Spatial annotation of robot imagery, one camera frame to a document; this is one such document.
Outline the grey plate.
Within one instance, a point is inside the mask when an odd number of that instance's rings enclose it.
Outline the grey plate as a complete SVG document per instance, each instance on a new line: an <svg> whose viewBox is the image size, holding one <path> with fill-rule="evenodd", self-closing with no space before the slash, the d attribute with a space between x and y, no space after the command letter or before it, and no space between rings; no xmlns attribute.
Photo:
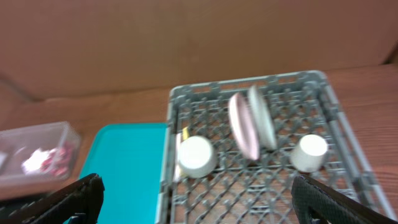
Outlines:
<svg viewBox="0 0 398 224"><path fill-rule="evenodd" d="M256 85L249 88L248 100L259 136L260 145L268 150L276 150L277 139L271 113Z"/></svg>

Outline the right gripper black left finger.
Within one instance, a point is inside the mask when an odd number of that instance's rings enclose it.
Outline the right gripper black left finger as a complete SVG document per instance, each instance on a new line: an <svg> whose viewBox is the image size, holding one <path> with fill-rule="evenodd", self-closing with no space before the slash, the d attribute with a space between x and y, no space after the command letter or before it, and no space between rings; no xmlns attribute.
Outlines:
<svg viewBox="0 0 398 224"><path fill-rule="evenodd" d="M104 183L95 173L44 197L15 208L1 210L1 223L91 223L96 224L104 201Z"/></svg>

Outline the pink plate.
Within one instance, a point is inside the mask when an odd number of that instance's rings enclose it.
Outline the pink plate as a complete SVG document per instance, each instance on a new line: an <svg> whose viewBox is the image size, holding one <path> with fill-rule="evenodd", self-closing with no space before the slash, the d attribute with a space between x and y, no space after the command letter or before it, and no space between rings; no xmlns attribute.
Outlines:
<svg viewBox="0 0 398 224"><path fill-rule="evenodd" d="M243 157L259 159L259 139L251 111L241 93L235 93L228 101L229 123L238 149Z"/></svg>

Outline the red snack wrapper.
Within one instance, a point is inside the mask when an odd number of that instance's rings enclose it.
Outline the red snack wrapper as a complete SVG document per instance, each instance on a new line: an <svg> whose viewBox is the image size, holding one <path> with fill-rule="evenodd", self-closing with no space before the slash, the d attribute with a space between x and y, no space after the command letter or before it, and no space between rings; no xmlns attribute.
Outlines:
<svg viewBox="0 0 398 224"><path fill-rule="evenodd" d="M73 145L69 142L62 147L56 147L47 151L47 158L41 163L40 171L52 174L55 177L65 175L73 155Z"/></svg>

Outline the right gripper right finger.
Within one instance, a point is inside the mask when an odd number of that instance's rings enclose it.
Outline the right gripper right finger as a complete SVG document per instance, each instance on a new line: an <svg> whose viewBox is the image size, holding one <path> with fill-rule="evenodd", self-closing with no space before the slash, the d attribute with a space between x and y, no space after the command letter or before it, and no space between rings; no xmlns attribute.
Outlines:
<svg viewBox="0 0 398 224"><path fill-rule="evenodd" d="M361 205L307 175L294 178L291 194L292 205L301 224L397 224L395 220Z"/></svg>

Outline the grey bowl with rice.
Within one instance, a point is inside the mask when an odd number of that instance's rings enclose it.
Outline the grey bowl with rice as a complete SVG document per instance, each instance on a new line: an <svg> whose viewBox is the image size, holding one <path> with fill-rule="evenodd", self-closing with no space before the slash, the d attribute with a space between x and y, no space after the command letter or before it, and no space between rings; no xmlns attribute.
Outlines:
<svg viewBox="0 0 398 224"><path fill-rule="evenodd" d="M209 139L191 136L181 143L177 162L183 174L202 178L214 171L218 158Z"/></svg>

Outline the white cup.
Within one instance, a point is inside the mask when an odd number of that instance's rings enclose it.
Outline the white cup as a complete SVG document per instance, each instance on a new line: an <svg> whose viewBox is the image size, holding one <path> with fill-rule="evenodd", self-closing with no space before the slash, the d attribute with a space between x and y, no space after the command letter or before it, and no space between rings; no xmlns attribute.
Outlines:
<svg viewBox="0 0 398 224"><path fill-rule="evenodd" d="M291 164L300 172L316 172L321 168L328 151L327 141L316 134L300 138L290 154Z"/></svg>

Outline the white tissue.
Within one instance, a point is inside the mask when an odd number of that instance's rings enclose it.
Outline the white tissue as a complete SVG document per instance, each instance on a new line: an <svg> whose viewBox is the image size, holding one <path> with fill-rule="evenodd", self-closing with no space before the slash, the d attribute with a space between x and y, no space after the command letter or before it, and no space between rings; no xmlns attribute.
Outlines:
<svg viewBox="0 0 398 224"><path fill-rule="evenodd" d="M38 174L42 168L42 164L49 158L50 151L43 151L41 148L36 149L28 159L22 164L21 168L26 175Z"/></svg>

